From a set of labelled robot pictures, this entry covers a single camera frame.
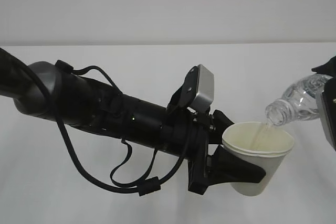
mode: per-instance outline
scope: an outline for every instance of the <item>bottle neck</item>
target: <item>bottle neck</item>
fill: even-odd
[[[293,106],[283,99],[277,99],[266,107],[266,118],[274,126],[282,126],[295,120]]]

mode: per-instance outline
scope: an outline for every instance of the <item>cable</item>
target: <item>cable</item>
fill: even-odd
[[[119,182],[117,182],[113,179],[113,175],[122,165],[124,165],[130,159],[130,157],[132,155],[132,146],[129,143],[127,143],[125,141],[125,139],[122,139],[121,143],[123,143],[124,145],[127,146],[127,155],[126,155],[124,161],[120,165],[116,166],[111,171],[110,179],[111,179],[112,183],[114,183],[116,186],[119,186],[121,188],[130,188],[130,187],[133,187],[133,186],[138,186],[140,183],[143,183],[148,178],[149,174],[151,173],[153,165],[154,165],[155,157],[156,157],[156,154],[158,152],[158,149],[157,148],[154,149],[154,153],[153,153],[151,163],[150,163],[148,169],[146,170],[146,172],[140,178],[138,178],[137,180],[135,180],[133,182],[130,182],[130,183],[119,183]]]
[[[102,70],[100,67],[98,67],[98,66],[88,66],[88,67],[83,68],[83,69],[73,70],[72,73],[75,74],[75,75],[77,75],[77,76],[83,76],[84,74],[86,74],[87,72],[89,72],[92,69],[98,70],[109,81],[109,83],[117,90],[117,92],[119,94],[122,94],[121,90],[112,81],[112,79],[108,76],[108,74],[104,70]]]
[[[178,160],[176,164],[173,166],[173,168],[170,170],[169,173],[167,173],[163,178],[160,179],[160,184],[162,185],[163,183],[167,182],[171,177],[174,176],[174,174],[177,172],[177,170],[180,168],[180,166],[183,163],[183,160],[185,158],[185,154],[187,152],[190,138],[191,138],[191,127],[192,127],[193,120],[189,119],[189,124],[188,124],[188,129],[187,129],[187,140],[185,141],[183,150],[181,155],[178,157]]]
[[[66,145],[66,148],[68,150],[70,158],[71,158],[75,168],[77,169],[77,171],[87,181],[91,182],[92,184],[94,184],[94,185],[96,185],[96,186],[98,186],[98,187],[100,187],[104,190],[111,191],[113,193],[120,193],[120,194],[138,193],[139,191],[138,191],[137,187],[134,187],[134,188],[119,188],[119,187],[114,187],[114,186],[108,185],[108,184],[106,184],[104,182],[101,182],[100,180],[96,179],[95,177],[90,175],[84,169],[84,167],[82,166],[82,164],[80,163],[80,161],[77,157],[75,149],[73,148],[73,145],[71,143],[71,139],[69,137],[67,129],[65,128],[64,121],[63,121],[62,117],[60,116],[60,114],[57,110],[57,107],[56,107],[48,89],[43,84],[43,82],[40,80],[40,78],[27,65],[25,65],[22,61],[20,61],[16,57],[12,56],[11,54],[9,54],[9,55],[12,57],[14,64],[16,64],[17,67],[20,68],[24,73],[26,73],[31,78],[31,80],[35,83],[35,85],[39,88],[39,90],[41,91],[43,97],[45,98],[46,102],[49,105],[49,108],[51,109],[52,113],[54,114],[57,126],[60,130],[60,133],[61,133],[62,137],[63,137],[64,143]],[[99,68],[97,66],[90,66],[90,67],[87,67],[87,68],[84,68],[84,69],[81,69],[81,70],[74,70],[73,73],[77,74],[77,75],[83,75],[91,69],[96,69],[96,70],[100,71],[106,77],[106,79],[118,90],[118,92],[122,93],[120,91],[120,89],[111,80],[111,78],[101,68]],[[189,120],[189,124],[188,124],[188,128],[187,128],[187,139],[186,139],[186,142],[184,144],[183,151],[182,151],[181,155],[179,156],[176,164],[169,171],[169,173],[166,174],[163,178],[160,179],[160,185],[165,183],[167,180],[169,180],[177,172],[177,170],[179,169],[179,167],[183,163],[183,160],[185,158],[185,154],[186,154],[186,151],[188,149],[189,142],[190,142],[190,138],[191,138],[191,127],[192,127],[192,122],[193,122],[190,118],[188,118],[188,120]]]

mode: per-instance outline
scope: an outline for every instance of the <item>cup rim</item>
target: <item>cup rim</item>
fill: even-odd
[[[245,123],[259,123],[259,124],[263,124],[262,122],[256,122],[256,121],[254,121],[254,122],[242,122],[242,123],[235,123],[235,124],[229,126],[228,128],[230,128],[230,127],[232,127],[234,125],[245,124]],[[224,138],[222,138],[222,143],[223,143],[223,145],[225,145],[230,150],[232,150],[234,152],[237,152],[237,153],[240,153],[242,155],[246,155],[246,156],[257,156],[257,157],[268,157],[268,158],[281,157],[281,156],[287,155],[293,149],[294,144],[295,144],[294,143],[294,138],[287,131],[285,131],[283,129],[281,129],[281,130],[292,138],[292,144],[291,144],[291,146],[288,149],[286,149],[285,151],[273,151],[273,152],[250,151],[248,149],[240,148],[238,146],[230,144],[230,143],[226,142]]]

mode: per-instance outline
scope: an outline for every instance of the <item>paper cup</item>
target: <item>paper cup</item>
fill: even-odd
[[[228,127],[223,134],[223,144],[229,152],[260,166],[266,172],[266,176],[257,184],[231,183],[237,192],[246,196],[263,192],[283,158],[294,146],[294,138],[286,131],[278,127],[262,131],[263,125],[260,122],[237,123]]]

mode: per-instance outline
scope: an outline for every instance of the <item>water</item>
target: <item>water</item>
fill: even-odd
[[[257,133],[254,135],[253,140],[251,141],[249,149],[252,151],[258,151],[260,144],[264,139],[269,139],[274,129],[275,126],[273,126],[273,124],[269,121],[267,121],[267,123],[261,124],[257,130]]]

